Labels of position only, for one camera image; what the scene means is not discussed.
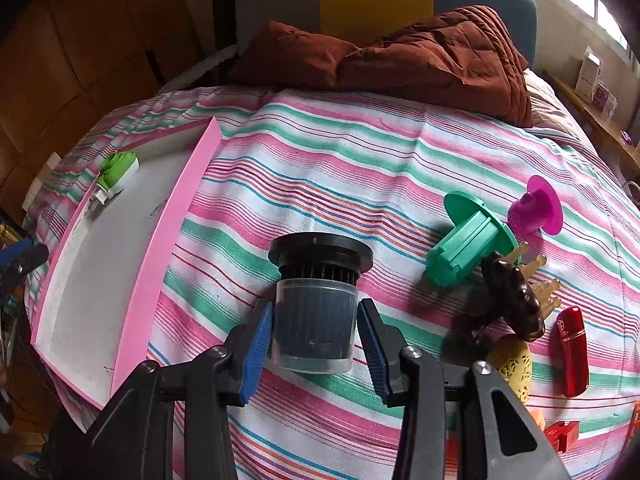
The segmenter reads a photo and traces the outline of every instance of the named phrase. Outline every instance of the magenta plastic disc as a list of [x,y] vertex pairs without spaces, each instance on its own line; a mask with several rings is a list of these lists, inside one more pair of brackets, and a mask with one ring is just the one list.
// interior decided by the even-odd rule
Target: magenta plastic disc
[[558,198],[556,190],[544,178],[539,175],[533,175],[527,182],[527,192],[542,190],[551,200],[552,215],[549,220],[542,226],[542,230],[552,236],[557,235],[562,230],[564,223],[564,215],[562,214],[562,204]]

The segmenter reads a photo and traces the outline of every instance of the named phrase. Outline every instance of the red lighter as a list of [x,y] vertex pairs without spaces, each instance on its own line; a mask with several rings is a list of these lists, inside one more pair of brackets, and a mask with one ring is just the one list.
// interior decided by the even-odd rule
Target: red lighter
[[564,396],[575,397],[589,386],[587,336],[582,312],[577,306],[564,309],[556,320],[564,361]]

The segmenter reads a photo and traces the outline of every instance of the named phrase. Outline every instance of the clear plastic container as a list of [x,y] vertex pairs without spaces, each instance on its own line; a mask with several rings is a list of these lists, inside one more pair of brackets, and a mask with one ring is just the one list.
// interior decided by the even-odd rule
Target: clear plastic container
[[281,280],[273,311],[274,364],[309,374],[351,369],[358,289],[315,278]]

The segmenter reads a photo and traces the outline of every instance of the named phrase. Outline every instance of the pillow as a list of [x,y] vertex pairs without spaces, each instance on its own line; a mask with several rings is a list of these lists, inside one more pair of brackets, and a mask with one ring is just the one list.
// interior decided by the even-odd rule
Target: pillow
[[584,130],[569,113],[553,89],[529,68],[524,72],[524,81],[531,100],[531,116],[537,128],[551,128],[565,133],[582,143],[585,148],[596,153],[596,149]]

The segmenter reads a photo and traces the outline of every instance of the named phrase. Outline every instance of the pink tray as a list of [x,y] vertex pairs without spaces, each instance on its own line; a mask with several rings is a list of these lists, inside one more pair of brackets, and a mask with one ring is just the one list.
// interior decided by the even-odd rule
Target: pink tray
[[180,226],[222,139],[215,119],[204,126],[191,123],[126,146],[138,155],[138,173],[95,211],[91,186],[50,256],[31,344],[98,408],[146,359]]

